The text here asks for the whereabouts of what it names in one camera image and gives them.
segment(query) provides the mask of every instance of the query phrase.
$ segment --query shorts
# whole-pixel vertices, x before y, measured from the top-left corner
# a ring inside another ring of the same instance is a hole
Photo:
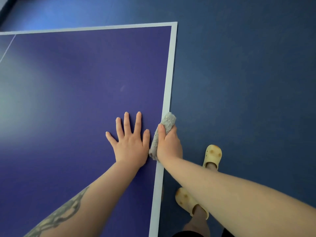
[[[203,237],[197,232],[194,231],[181,231],[173,235],[172,237]],[[227,229],[224,229],[222,237],[234,237]]]

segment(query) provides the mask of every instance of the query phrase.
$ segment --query tattooed arm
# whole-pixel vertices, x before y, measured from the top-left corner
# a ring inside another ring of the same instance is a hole
[[[45,218],[24,237],[94,237],[99,236],[113,208],[137,171],[146,162],[149,150],[149,130],[141,140],[141,113],[137,113],[134,133],[129,114],[116,119],[118,142],[109,132],[116,162],[95,182]]]

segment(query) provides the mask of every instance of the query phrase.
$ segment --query hand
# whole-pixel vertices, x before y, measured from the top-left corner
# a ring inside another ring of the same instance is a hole
[[[160,162],[164,158],[183,158],[182,146],[175,125],[166,135],[165,127],[162,124],[159,124],[157,157]]]
[[[129,161],[135,164],[138,168],[142,167],[147,160],[149,152],[149,130],[145,130],[143,134],[143,141],[140,137],[142,128],[142,114],[140,112],[136,115],[136,123],[134,133],[131,131],[130,116],[128,112],[124,115],[124,132],[122,129],[121,119],[116,118],[116,133],[118,135],[118,142],[106,132],[106,138],[113,147],[116,162]]]

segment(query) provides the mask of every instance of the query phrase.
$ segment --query tattoo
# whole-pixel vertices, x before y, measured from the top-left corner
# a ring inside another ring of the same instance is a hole
[[[60,208],[55,210],[51,215],[46,217],[41,223],[35,226],[30,232],[28,232],[24,237],[39,237],[41,233],[45,230],[58,227],[62,222],[73,217],[80,208],[80,203],[83,195],[89,188],[84,188],[81,192],[75,195],[68,202],[63,204]]]

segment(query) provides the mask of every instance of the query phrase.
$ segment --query white edge line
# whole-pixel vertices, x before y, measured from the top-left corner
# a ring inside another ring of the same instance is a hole
[[[167,112],[170,110],[173,64],[174,64],[174,55],[175,55],[176,39],[177,39],[177,27],[178,27],[177,22],[173,22],[171,24],[165,93],[163,96],[161,118],[163,118],[165,114],[167,114]],[[162,166],[160,162],[157,161],[154,192],[153,192],[153,203],[151,206],[149,237],[158,237],[163,171],[164,171],[164,167]]]
[[[10,48],[10,46],[11,46],[11,44],[12,44],[14,38],[15,38],[15,36],[16,36],[16,35],[13,36],[13,38],[11,39],[11,41],[10,41],[8,47],[7,47],[6,50],[4,51],[3,56],[2,56],[1,59],[0,59],[0,63],[2,62],[2,60],[3,60],[4,56],[6,55],[7,51],[9,50],[9,48]]]
[[[94,26],[94,27],[78,27],[78,28],[63,28],[50,30],[32,30],[32,31],[4,31],[0,32],[3,35],[19,35],[31,33],[47,33],[47,32],[63,32],[63,31],[93,31],[105,29],[122,29],[122,28],[138,28],[138,27],[156,27],[156,26],[174,26],[177,22],[161,22],[161,23],[145,23],[145,24],[131,24],[131,25],[116,25],[116,26]]]

